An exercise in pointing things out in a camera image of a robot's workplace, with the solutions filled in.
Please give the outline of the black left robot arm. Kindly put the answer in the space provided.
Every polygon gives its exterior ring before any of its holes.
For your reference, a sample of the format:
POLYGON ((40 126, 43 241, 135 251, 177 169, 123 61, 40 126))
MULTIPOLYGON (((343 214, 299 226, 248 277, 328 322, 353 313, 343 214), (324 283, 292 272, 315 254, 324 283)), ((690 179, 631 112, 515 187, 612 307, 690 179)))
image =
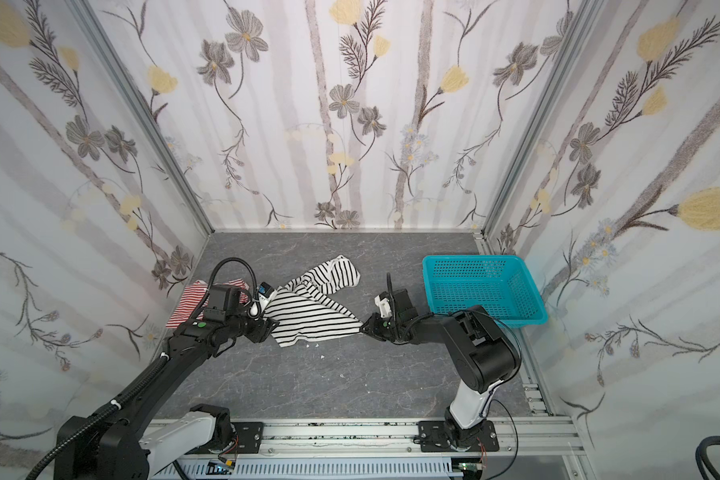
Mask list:
POLYGON ((247 325, 241 316, 226 322, 189 320, 171 335, 158 358, 121 393, 87 417, 73 416, 59 430, 53 452, 55 479, 149 479, 195 449, 227 453, 243 438, 227 407, 199 404, 161 440, 144 434, 160 408, 191 373, 223 353, 227 341, 245 336, 263 342, 278 323, 247 325))

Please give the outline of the red white striped tank top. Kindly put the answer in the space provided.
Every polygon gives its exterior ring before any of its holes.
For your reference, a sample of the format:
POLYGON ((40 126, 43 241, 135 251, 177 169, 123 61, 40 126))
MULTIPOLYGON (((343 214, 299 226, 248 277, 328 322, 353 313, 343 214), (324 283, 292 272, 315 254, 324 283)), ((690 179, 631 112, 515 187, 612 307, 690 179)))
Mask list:
MULTIPOLYGON (((224 285, 233 286, 233 287, 239 287, 244 290, 249 289, 249 285, 243 281, 242 279, 235 279, 228 282, 225 282, 224 285)), ((167 329, 176 329, 180 324, 185 322, 189 319, 190 314, 194 311, 194 309, 197 307, 198 303, 201 301, 203 296, 208 291, 208 284, 205 281, 197 280, 194 283, 192 283, 190 286, 185 288, 183 291, 178 306, 172 313, 169 321, 166 323, 167 329)), ((243 293, 241 295, 241 304, 245 304, 248 301, 247 294, 243 293)))

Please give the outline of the black white striped tank top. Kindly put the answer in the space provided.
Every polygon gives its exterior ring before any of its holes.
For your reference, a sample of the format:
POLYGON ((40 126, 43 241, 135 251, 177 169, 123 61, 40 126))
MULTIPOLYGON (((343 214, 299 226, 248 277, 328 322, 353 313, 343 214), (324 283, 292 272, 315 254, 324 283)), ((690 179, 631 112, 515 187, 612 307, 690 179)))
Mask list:
POLYGON ((358 285, 360 273, 339 255, 279 287, 264 310, 277 323, 271 336, 282 347, 358 334, 362 322, 331 296, 358 285))

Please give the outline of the teal plastic basket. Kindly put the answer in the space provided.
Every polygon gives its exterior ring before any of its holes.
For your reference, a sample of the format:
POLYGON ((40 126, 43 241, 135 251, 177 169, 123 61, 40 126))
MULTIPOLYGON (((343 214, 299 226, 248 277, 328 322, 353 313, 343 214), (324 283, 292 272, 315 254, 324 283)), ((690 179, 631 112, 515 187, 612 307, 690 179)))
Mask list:
POLYGON ((510 328, 542 325, 548 313, 525 265, 513 255, 429 255, 422 260, 429 309, 441 315, 481 306, 510 328))

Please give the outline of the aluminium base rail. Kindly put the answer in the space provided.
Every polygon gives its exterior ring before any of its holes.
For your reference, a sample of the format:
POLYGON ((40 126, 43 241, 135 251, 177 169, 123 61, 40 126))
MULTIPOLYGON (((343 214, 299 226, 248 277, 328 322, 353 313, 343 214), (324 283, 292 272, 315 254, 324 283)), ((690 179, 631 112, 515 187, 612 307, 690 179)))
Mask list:
POLYGON ((447 445, 442 423, 416 418, 371 419, 233 419, 261 422, 257 453, 241 458, 455 458, 584 456, 585 442, 565 416, 489 419, 487 432, 470 447, 447 445))

